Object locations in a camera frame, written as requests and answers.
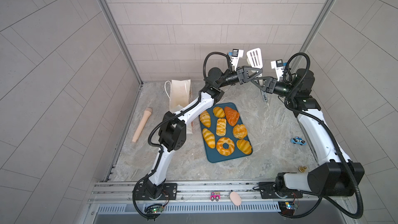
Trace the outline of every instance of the toy car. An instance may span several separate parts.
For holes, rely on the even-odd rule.
[[[211,193],[210,200],[214,201],[214,199],[216,199],[216,201],[219,201],[220,197],[221,197],[220,192],[215,191]]]
[[[294,144],[300,144],[301,146],[304,146],[304,145],[307,144],[307,142],[302,140],[301,137],[292,138],[291,142],[294,143]]]

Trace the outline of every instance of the pink oval object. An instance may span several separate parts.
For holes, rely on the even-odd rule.
[[[239,206],[242,204],[242,199],[240,198],[238,193],[236,193],[235,191],[232,191],[229,194],[229,198],[231,199],[232,203],[235,204],[236,206]]]

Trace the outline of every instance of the beige toy microphone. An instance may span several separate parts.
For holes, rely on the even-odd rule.
[[[144,129],[145,124],[148,121],[149,116],[152,114],[152,108],[147,107],[144,111],[144,115],[142,116],[141,122],[137,127],[137,130],[134,133],[134,136],[132,137],[132,142],[137,142],[138,138],[141,135],[142,129]]]

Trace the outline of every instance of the toy bread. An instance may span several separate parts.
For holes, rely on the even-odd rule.
[[[228,121],[228,124],[230,124],[232,127],[236,125],[236,123],[239,120],[239,112],[232,109],[231,107],[224,107],[224,112],[226,116],[226,120]]]
[[[214,116],[216,116],[218,118],[225,117],[225,112],[224,112],[224,110],[221,107],[213,108],[213,113],[214,113]]]
[[[224,143],[228,144],[228,149],[222,147]],[[223,137],[217,141],[216,149],[221,155],[229,156],[235,151],[235,144],[230,138]]]
[[[238,147],[239,150],[241,150],[241,152],[245,153],[246,155],[249,155],[251,153],[251,145],[250,142],[247,140],[240,139],[236,141],[236,146]]]
[[[210,114],[207,111],[202,112],[199,115],[199,119],[205,127],[209,128],[211,126]]]
[[[226,133],[226,119],[219,118],[217,120],[216,134],[217,136],[224,136]]]
[[[214,137],[214,134],[211,131],[207,130],[206,128],[203,128],[202,135],[207,145],[210,148],[214,149],[216,147],[216,138]]]
[[[234,137],[242,139],[248,135],[248,131],[244,124],[237,124],[232,130]]]

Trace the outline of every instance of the gray marble tabletop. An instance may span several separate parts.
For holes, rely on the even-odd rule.
[[[192,82],[197,92],[204,82]],[[185,144],[174,154],[167,171],[167,180],[200,179],[264,179],[275,178],[278,172],[299,172],[299,166],[312,170],[317,166],[308,145],[290,142],[292,137],[303,137],[293,113],[285,108],[277,95],[269,96],[269,106],[263,102],[260,90],[251,83],[222,87],[225,92],[220,102],[236,104],[243,123],[248,129],[253,153],[250,156],[219,163],[207,161],[199,118],[193,122],[193,134],[187,134]],[[139,140],[132,136],[147,107],[153,113]],[[120,152],[112,181],[137,181],[150,172],[157,148],[147,143],[151,130],[169,111],[169,99],[164,83],[145,83]],[[159,136],[154,135],[152,142]]]

